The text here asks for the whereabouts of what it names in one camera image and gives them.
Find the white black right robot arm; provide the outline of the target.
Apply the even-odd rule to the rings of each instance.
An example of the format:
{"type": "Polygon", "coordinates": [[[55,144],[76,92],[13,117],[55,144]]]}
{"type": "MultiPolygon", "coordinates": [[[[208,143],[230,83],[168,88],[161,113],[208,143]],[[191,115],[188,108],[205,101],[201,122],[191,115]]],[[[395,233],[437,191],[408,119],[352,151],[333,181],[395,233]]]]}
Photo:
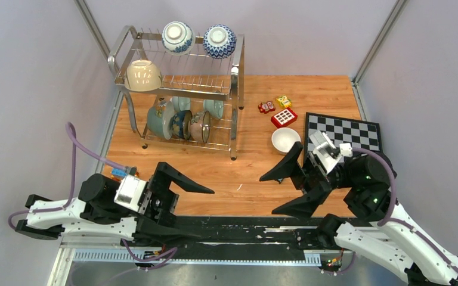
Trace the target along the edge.
{"type": "Polygon", "coordinates": [[[335,189],[348,188],[345,204],[356,218],[377,228],[383,242],[360,232],[334,214],[315,230],[323,248],[353,251],[391,271],[408,285],[458,285],[458,256],[442,247],[407,213],[397,200],[396,173],[382,153],[319,143],[303,164],[296,142],[282,160],[261,176],[262,181],[290,178],[302,195],[273,210],[275,215],[308,219],[335,189]]]}

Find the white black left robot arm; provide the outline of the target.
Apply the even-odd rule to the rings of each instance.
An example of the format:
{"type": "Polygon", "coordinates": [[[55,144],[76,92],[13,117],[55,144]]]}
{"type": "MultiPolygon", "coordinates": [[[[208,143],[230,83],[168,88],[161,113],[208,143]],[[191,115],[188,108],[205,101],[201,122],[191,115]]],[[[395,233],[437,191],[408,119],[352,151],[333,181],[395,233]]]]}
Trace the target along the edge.
{"type": "Polygon", "coordinates": [[[115,237],[144,246],[198,238],[176,228],[179,195],[171,190],[171,184],[186,192],[214,193],[166,162],[159,162],[147,181],[138,177],[136,168],[119,181],[96,173],[82,183],[77,197],[53,201],[29,195],[26,217],[14,230],[38,240],[115,237]]]}

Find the cream bowl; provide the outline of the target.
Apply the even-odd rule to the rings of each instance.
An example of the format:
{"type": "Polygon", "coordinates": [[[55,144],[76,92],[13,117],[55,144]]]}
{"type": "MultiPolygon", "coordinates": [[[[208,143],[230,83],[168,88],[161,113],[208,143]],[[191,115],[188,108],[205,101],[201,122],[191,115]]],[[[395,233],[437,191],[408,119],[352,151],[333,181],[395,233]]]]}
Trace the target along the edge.
{"type": "Polygon", "coordinates": [[[278,128],[271,135],[271,143],[280,154],[288,153],[295,142],[301,142],[301,137],[291,128],[278,128]]]}
{"type": "Polygon", "coordinates": [[[163,86],[163,76],[150,60],[135,60],[126,69],[125,87],[133,92],[147,92],[163,86]]]}

